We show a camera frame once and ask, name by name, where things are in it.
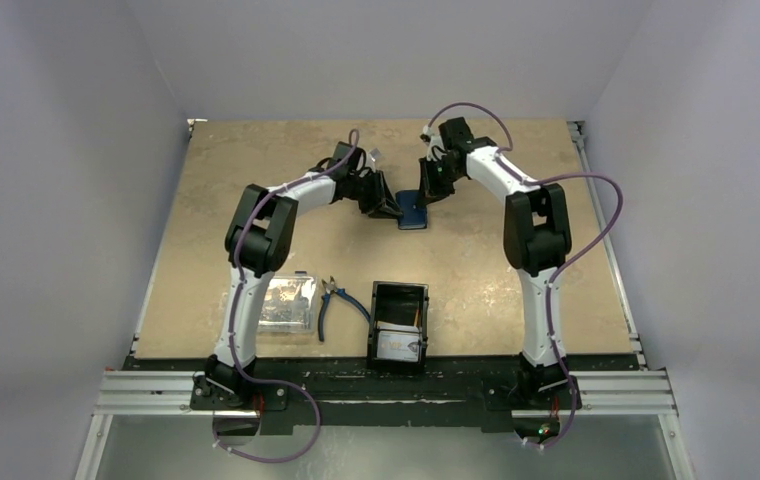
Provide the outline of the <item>blue leather card holder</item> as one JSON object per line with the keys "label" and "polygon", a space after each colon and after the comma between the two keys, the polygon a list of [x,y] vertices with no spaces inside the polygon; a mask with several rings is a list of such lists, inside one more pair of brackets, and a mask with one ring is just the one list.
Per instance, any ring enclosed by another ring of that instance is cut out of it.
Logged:
{"label": "blue leather card holder", "polygon": [[418,190],[400,190],[395,194],[402,215],[397,219],[399,230],[423,230],[428,226],[428,212],[419,204]]}

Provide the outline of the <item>black plastic card box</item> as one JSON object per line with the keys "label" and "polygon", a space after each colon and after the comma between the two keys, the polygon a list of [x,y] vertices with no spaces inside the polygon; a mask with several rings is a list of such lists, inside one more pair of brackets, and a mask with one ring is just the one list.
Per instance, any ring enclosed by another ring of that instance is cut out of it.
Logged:
{"label": "black plastic card box", "polygon": [[429,287],[375,281],[372,288],[367,368],[397,375],[421,375],[428,348]]}

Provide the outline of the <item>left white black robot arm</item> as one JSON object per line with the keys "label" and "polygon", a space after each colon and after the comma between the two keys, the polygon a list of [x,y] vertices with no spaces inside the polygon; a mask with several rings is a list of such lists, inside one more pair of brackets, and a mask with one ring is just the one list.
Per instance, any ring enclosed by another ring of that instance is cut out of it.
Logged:
{"label": "left white black robot arm", "polygon": [[333,154],[278,186],[248,185],[225,235],[230,288],[222,331],[202,374],[201,393],[228,408],[248,405],[264,380],[254,376],[256,338],[265,294],[291,250],[300,215],[348,199],[370,217],[398,219],[403,211],[382,171],[352,131]]}

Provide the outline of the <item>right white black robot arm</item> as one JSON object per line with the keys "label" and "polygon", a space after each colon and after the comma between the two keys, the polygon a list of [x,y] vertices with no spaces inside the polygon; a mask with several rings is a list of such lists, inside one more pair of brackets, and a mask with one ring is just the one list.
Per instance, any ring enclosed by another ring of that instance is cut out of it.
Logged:
{"label": "right white black robot arm", "polygon": [[453,195],[462,178],[480,183],[503,204],[502,245],[519,277],[524,315],[519,370],[508,398],[540,407],[569,382],[558,275],[572,248],[564,189],[513,166],[492,139],[475,136],[462,117],[426,125],[420,139],[427,153],[419,161],[419,205]]}

